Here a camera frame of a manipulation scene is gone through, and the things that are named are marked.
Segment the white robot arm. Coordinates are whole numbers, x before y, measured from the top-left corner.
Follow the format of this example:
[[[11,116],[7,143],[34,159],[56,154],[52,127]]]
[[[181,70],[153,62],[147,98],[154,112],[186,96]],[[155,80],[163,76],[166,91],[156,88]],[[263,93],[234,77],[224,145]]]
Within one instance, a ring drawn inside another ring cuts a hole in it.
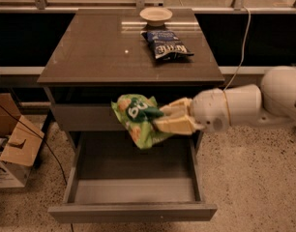
[[[234,126],[272,127],[296,123],[296,68],[275,67],[261,83],[211,89],[161,108],[159,131],[192,134],[220,132]]]

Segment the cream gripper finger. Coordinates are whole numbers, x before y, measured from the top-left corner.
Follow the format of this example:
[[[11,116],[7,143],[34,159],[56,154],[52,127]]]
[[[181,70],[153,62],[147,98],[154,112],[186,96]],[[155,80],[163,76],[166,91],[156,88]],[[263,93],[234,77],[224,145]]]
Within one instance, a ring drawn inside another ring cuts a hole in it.
[[[181,135],[191,135],[196,131],[205,129],[202,124],[198,124],[189,115],[180,117],[163,116],[160,119],[156,119],[154,125],[159,131]]]
[[[167,105],[164,105],[160,108],[160,111],[165,116],[171,115],[188,115],[190,111],[190,104],[192,100],[188,98],[182,98],[176,101],[173,101]]]

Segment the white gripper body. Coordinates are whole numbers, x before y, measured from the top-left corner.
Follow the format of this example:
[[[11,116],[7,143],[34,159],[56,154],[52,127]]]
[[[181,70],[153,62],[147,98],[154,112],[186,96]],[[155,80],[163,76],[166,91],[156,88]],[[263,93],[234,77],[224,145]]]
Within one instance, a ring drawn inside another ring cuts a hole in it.
[[[191,115],[205,132],[226,131],[230,117],[224,91],[212,89],[200,92],[192,99]]]

